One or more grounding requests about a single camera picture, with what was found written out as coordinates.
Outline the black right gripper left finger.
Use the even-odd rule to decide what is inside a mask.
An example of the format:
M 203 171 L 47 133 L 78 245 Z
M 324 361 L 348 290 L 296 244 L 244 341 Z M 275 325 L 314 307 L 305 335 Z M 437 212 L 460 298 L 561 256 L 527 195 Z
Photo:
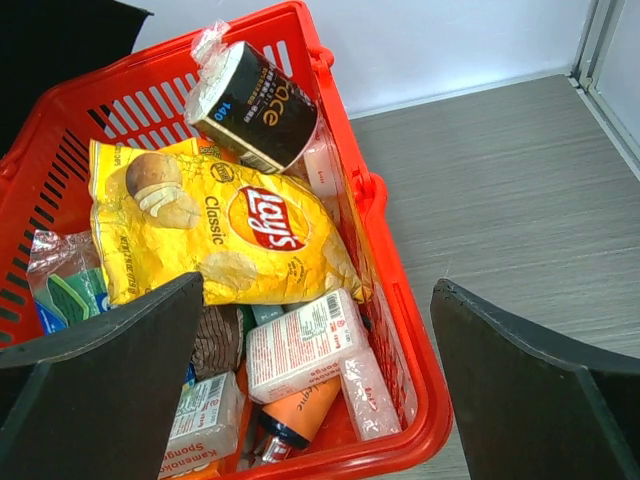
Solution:
M 202 309 L 187 273 L 2 349 L 2 478 L 157 478 Z

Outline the black folding umbrella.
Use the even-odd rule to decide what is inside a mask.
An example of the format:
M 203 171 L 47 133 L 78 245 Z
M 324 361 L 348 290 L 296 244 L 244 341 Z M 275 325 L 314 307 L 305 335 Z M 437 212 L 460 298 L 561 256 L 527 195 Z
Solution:
M 120 1 L 3 1 L 1 153 L 44 92 L 130 54 L 150 15 Z

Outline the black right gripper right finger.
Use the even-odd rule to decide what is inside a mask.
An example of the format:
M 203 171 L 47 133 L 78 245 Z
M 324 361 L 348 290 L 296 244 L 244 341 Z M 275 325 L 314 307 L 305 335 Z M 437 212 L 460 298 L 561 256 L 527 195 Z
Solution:
M 439 280 L 431 320 L 473 479 L 636 479 L 639 361 Z

